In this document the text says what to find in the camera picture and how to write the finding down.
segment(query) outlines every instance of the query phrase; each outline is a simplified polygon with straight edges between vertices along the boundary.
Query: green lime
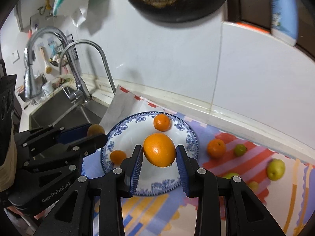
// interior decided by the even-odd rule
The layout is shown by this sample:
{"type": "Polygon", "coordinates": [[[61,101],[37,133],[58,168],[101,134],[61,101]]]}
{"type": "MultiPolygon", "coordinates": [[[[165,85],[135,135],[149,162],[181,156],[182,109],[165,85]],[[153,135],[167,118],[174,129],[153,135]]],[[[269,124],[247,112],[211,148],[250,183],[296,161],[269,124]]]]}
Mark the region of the green lime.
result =
{"type": "Polygon", "coordinates": [[[227,174],[224,176],[224,178],[226,178],[226,179],[231,179],[231,177],[233,177],[233,176],[239,176],[239,174],[233,173],[233,172],[227,173],[227,174]]]}
{"type": "Polygon", "coordinates": [[[247,147],[243,144],[238,144],[234,148],[234,154],[237,157],[243,156],[247,152],[247,147]]]}

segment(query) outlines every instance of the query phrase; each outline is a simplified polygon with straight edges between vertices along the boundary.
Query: stainless steel sink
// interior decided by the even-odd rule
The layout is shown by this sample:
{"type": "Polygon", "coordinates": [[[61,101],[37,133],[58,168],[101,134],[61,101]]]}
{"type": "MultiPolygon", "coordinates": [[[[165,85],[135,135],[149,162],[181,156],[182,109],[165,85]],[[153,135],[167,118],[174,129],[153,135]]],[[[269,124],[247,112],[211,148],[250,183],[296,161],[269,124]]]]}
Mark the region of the stainless steel sink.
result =
{"type": "MultiPolygon", "coordinates": [[[[66,87],[67,92],[74,92],[66,87]]],[[[73,104],[63,91],[59,91],[30,116],[31,129],[53,124],[57,128],[69,129],[84,123],[99,124],[107,110],[93,100],[73,104]]]]}

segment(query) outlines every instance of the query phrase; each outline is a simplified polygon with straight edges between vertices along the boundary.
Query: orange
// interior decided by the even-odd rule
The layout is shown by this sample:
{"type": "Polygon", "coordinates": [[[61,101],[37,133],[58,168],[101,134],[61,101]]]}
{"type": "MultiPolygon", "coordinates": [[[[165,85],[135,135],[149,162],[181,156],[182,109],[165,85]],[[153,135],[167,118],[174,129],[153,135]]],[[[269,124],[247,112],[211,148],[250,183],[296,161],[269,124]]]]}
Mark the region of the orange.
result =
{"type": "Polygon", "coordinates": [[[153,125],[158,131],[166,131],[171,126],[171,120],[165,114],[158,114],[154,117],[153,125]]]}
{"type": "Polygon", "coordinates": [[[119,165],[124,159],[127,158],[127,155],[124,151],[116,150],[111,152],[110,158],[112,163],[114,163],[115,165],[119,165]]]}
{"type": "Polygon", "coordinates": [[[148,136],[143,142],[143,153],[157,167],[170,166],[176,158],[173,141],[163,133],[148,136]]]}
{"type": "Polygon", "coordinates": [[[207,152],[212,158],[221,158],[225,151],[226,146],[221,139],[213,139],[208,143],[207,152]]]}
{"type": "Polygon", "coordinates": [[[100,126],[98,124],[93,124],[88,128],[87,136],[93,136],[93,135],[97,135],[99,133],[105,134],[105,130],[103,129],[102,126],[100,126]]]}

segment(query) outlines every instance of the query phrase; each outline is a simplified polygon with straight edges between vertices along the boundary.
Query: white bottle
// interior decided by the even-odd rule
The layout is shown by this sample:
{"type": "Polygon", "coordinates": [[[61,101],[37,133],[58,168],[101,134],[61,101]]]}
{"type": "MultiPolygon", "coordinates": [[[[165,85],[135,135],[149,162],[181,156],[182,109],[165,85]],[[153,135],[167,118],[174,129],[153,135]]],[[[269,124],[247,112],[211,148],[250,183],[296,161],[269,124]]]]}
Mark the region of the white bottle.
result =
{"type": "Polygon", "coordinates": [[[298,37],[296,0],[271,0],[271,34],[294,46],[298,37]]]}

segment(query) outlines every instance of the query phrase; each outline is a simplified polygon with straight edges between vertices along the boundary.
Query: wall outlet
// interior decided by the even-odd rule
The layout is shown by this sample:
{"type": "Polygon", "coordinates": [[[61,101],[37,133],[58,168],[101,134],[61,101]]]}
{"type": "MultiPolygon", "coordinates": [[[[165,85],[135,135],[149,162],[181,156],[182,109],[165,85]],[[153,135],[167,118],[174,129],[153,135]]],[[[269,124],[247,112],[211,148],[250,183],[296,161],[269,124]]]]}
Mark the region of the wall outlet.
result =
{"type": "Polygon", "coordinates": [[[19,53],[16,50],[16,51],[13,51],[11,54],[11,63],[13,64],[17,60],[19,60],[19,53]]]}

